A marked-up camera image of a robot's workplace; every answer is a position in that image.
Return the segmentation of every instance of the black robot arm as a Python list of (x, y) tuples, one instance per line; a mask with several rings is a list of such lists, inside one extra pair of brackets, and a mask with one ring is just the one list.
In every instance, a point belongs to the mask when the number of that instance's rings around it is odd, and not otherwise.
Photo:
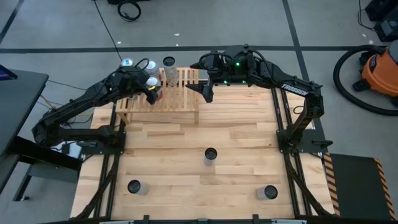
[(117, 135), (109, 125), (98, 129), (66, 129), (60, 125), (87, 109), (110, 102), (116, 103), (121, 98), (140, 93), (146, 94), (147, 101), (153, 105), (157, 100), (157, 88), (160, 87), (149, 90), (146, 86), (148, 79), (149, 75), (143, 68), (120, 66), (105, 79), (89, 87), (79, 98), (45, 113), (32, 129), (35, 142), (42, 147), (55, 146), (62, 141), (85, 140), (112, 144)]
[(302, 133), (312, 119), (324, 114), (321, 85), (284, 73), (247, 44), (228, 47), (222, 53), (212, 51), (190, 67), (208, 71), (207, 83), (187, 85), (201, 93), (208, 103), (213, 101), (213, 85), (247, 84), (268, 89), (280, 88), (304, 97), (302, 113), (294, 124), (287, 127), (287, 144), (291, 148), (300, 144)]

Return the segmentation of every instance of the wooden dish rack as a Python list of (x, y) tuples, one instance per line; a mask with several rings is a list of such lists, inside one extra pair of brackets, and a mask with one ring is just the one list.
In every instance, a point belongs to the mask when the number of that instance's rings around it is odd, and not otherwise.
[(179, 75), (178, 84), (175, 86), (167, 85), (166, 75), (163, 68), (162, 74), (163, 97), (154, 105), (146, 101), (146, 95), (141, 94), (135, 98), (124, 98), (116, 105), (116, 114), (126, 124), (132, 122), (134, 113), (193, 113), (195, 124), (199, 123), (198, 94), (185, 87), (185, 84), (199, 81), (198, 70), (192, 68), (177, 68)]

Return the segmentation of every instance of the shop vacuum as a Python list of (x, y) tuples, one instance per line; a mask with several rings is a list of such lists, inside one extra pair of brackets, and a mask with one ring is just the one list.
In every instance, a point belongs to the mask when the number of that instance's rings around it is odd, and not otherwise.
[(350, 102), (373, 113), (398, 116), (398, 110), (378, 108), (359, 100), (349, 93), (341, 84), (340, 69), (352, 55), (363, 52), (359, 61), (363, 65), (362, 80), (353, 84), (355, 91), (374, 90), (391, 97), (393, 105), (398, 106), (398, 40), (387, 48), (375, 45), (362, 45), (345, 53), (333, 71), (333, 81), (337, 90)]

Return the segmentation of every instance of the wooden table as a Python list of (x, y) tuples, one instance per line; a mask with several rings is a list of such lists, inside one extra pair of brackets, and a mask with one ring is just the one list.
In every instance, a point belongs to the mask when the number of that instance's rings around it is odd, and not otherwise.
[[(186, 113), (134, 115), (133, 123), (126, 126), (113, 220), (142, 220), (144, 215), (155, 220), (251, 219), (252, 214), (260, 218), (294, 217), (284, 160), (277, 147), (271, 91), (255, 86), (218, 86), (214, 92), (212, 103), (200, 98), (198, 125), (192, 124), (193, 115)], [(303, 104), (299, 96), (288, 94), (288, 99), (291, 108)], [(92, 128), (109, 124), (111, 107), (95, 109)], [(218, 151), (211, 167), (203, 164), (208, 147)], [(333, 213), (321, 160), (309, 154), (301, 154), (301, 159), (308, 188)], [(102, 160), (103, 156), (93, 156), (83, 164), (72, 217), (83, 210), (98, 188)], [(127, 184), (132, 179), (149, 184), (149, 194), (130, 194)], [(255, 199), (254, 190), (269, 184), (277, 187), (278, 197)], [(304, 214), (301, 193), (296, 189)]]

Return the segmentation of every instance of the hazard stripe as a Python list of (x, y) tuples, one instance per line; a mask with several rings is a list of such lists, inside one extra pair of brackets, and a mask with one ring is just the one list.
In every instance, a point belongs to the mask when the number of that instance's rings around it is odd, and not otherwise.
[(383, 178), (383, 180), (386, 181), (386, 176), (384, 175), (384, 173), (379, 171), (379, 174), (380, 174), (381, 178)]
[(331, 158), (330, 158), (329, 156), (327, 156), (327, 155), (323, 155), (323, 158), (324, 158), (326, 161), (329, 161), (329, 162), (331, 162)]
[(392, 207), (392, 201), (390, 198), (390, 194), (388, 192), (388, 188), (387, 188), (387, 181), (386, 181), (386, 176), (384, 175), (384, 171), (383, 171), (383, 167), (381, 165), (381, 161), (379, 159), (374, 159), (377, 163), (377, 168), (379, 168), (379, 174), (380, 174), (380, 180), (381, 180), (381, 184), (384, 190), (384, 196), (386, 197), (387, 200), (387, 206), (389, 208), (389, 213), (391, 216), (391, 220), (396, 220), (396, 215), (394, 213), (394, 209)]
[(329, 153), (325, 153), (323, 155), (324, 158), (324, 166), (326, 171), (326, 180), (328, 182), (329, 194), (331, 203), (333, 204), (333, 209), (335, 214), (340, 216), (339, 205), (338, 205), (338, 197), (337, 197), (337, 188), (336, 188), (336, 180), (335, 173), (333, 172), (333, 163), (331, 161), (331, 156)]
[(332, 182), (333, 184), (336, 184), (336, 181), (333, 179), (333, 178), (331, 178), (330, 176), (326, 176), (326, 179), (329, 181), (329, 182)]
[(333, 165), (325, 161), (325, 166), (329, 167), (330, 169), (333, 170)]
[(395, 215), (395, 214), (394, 214), (394, 212), (393, 212), (393, 211), (391, 211), (391, 210), (390, 210), (390, 215), (391, 215), (391, 217), (392, 217), (394, 220), (396, 220), (396, 219), (397, 219), (396, 215)]
[(338, 203), (335, 200), (332, 200), (331, 203), (333, 204), (334, 207), (338, 208)]
[(329, 189), (334, 190), (335, 192), (337, 192), (336, 187), (333, 186), (332, 184), (328, 184)]
[(332, 199), (334, 198), (335, 200), (338, 200), (337, 199), (337, 194), (335, 194), (333, 192), (329, 192), (329, 193), (330, 193), (330, 196), (332, 197)]
[(330, 169), (326, 169), (326, 173), (331, 175), (332, 177), (335, 176), (335, 173), (333, 171), (331, 171)]

